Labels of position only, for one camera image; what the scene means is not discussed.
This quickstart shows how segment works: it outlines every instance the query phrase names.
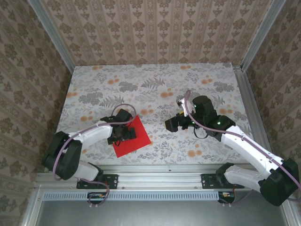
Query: red cloth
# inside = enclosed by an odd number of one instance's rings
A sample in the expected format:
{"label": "red cloth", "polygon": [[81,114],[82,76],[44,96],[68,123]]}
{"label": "red cloth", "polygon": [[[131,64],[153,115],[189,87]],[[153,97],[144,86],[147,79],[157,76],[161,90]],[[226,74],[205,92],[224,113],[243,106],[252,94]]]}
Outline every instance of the red cloth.
{"label": "red cloth", "polygon": [[113,144],[117,158],[126,155],[130,152],[136,151],[137,149],[142,148],[151,143],[151,140],[147,135],[139,116],[136,116],[129,128],[135,128],[136,138],[122,141],[119,146]]}

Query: purple cable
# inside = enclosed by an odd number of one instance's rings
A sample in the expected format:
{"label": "purple cable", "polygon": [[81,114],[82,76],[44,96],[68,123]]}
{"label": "purple cable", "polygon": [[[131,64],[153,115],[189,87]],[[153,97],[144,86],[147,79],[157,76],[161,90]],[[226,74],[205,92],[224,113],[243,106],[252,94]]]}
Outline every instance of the purple cable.
{"label": "purple cable", "polygon": [[80,131],[80,132],[74,134],[74,135],[71,136],[68,140],[66,140],[66,142],[64,143],[64,145],[63,145],[62,148],[60,149],[59,153],[57,154],[57,157],[56,157],[56,159],[55,159],[55,163],[54,163],[53,168],[52,168],[52,175],[53,175],[54,180],[60,180],[60,178],[57,178],[56,175],[55,175],[56,168],[57,168],[57,164],[58,164],[58,161],[59,161],[59,159],[60,159],[60,157],[61,157],[61,155],[62,155],[64,149],[65,149],[66,146],[70,143],[70,141],[72,141],[72,139],[74,139],[75,137],[77,137],[79,134],[84,134],[84,133],[90,131],[91,129],[94,129],[94,128],[97,128],[97,127],[107,126],[107,125],[123,125],[123,124],[128,124],[128,123],[132,122],[132,121],[135,119],[135,117],[136,117],[136,115],[137,115],[137,112],[136,112],[136,109],[134,108],[134,106],[132,106],[132,105],[130,105],[130,104],[119,104],[119,105],[117,105],[117,106],[113,109],[113,111],[114,111],[117,107],[119,107],[119,106],[124,106],[124,105],[130,106],[130,107],[134,110],[134,116],[133,116],[133,118],[132,118],[131,120],[129,120],[129,121],[124,121],[124,122],[106,122],[106,123],[101,123],[101,124],[95,124],[95,125],[90,126],[90,127],[86,128],[86,129],[83,129],[82,131]]}
{"label": "purple cable", "polygon": [[[107,193],[106,193],[105,197],[104,197],[103,200],[102,200],[100,203],[98,203],[97,205],[102,205],[102,204],[107,200],[107,198],[109,197],[109,194],[110,194],[110,188],[109,188],[109,186],[106,185],[105,183],[103,183],[103,182],[98,182],[98,181],[89,181],[89,180],[86,180],[86,179],[80,179],[80,180],[85,181],[85,182],[90,183],[90,184],[103,185],[103,186],[105,186],[105,187],[107,188]],[[91,203],[91,197],[96,196],[96,195],[97,195],[97,194],[91,194],[91,195],[89,196],[89,199],[88,199],[88,203],[89,203],[89,204],[92,204],[92,203]]]}
{"label": "purple cable", "polygon": [[[199,127],[212,131],[212,132],[218,132],[218,133],[222,133],[222,134],[230,134],[233,136],[237,136],[240,139],[246,141],[248,144],[250,144],[252,147],[254,147],[257,151],[259,151],[261,154],[263,154],[265,157],[267,157],[272,163],[276,164],[284,173],[286,173],[286,175],[297,185],[297,187],[300,189],[301,191],[301,185],[300,183],[296,180],[296,178],[293,177],[292,174],[290,174],[290,172],[288,172],[281,164],[279,164],[277,161],[275,161],[271,156],[269,156],[267,153],[265,153],[261,148],[259,148],[257,145],[255,145],[252,141],[250,141],[249,139],[247,139],[246,137],[237,134],[237,133],[233,133],[233,132],[229,132],[229,131],[224,131],[224,130],[218,130],[218,129],[212,129],[206,126],[203,126],[202,124],[198,123],[191,115],[191,113],[189,112],[188,106],[187,106],[187,102],[189,101],[189,97],[190,97],[190,90],[187,90],[185,93],[185,98],[184,98],[184,105],[186,108],[186,111],[188,113],[188,116],[191,118],[192,121],[195,122],[195,124],[197,124]],[[293,202],[301,202],[301,198],[299,199],[291,199],[288,198],[288,200],[293,201]]]}

